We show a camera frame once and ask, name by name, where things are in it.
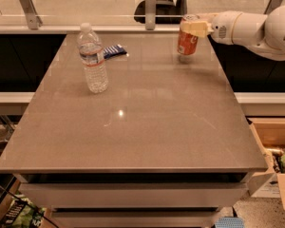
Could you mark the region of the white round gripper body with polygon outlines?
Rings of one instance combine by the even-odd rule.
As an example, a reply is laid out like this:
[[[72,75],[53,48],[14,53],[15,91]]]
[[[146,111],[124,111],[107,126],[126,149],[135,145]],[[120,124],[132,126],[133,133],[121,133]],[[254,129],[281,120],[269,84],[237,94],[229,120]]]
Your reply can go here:
[[[236,24],[241,14],[241,11],[229,10],[215,16],[212,21],[212,39],[224,45],[237,45]]]

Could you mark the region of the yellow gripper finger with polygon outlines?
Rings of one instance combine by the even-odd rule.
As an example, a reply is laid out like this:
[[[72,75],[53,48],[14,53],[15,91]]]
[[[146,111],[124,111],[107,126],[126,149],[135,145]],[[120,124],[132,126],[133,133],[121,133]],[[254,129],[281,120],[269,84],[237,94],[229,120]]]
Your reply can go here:
[[[213,32],[211,24],[206,21],[184,21],[180,23],[183,32],[204,38]]]
[[[212,21],[217,15],[217,12],[198,13],[198,18],[204,21]]]

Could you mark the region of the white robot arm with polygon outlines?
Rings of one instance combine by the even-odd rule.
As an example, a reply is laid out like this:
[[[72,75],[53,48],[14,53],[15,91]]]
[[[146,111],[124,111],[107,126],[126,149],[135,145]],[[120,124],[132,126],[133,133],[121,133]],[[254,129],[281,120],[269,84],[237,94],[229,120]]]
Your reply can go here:
[[[243,46],[254,54],[285,61],[285,6],[269,14],[227,10],[204,13],[180,23],[180,29],[199,38],[210,35],[219,44]]]

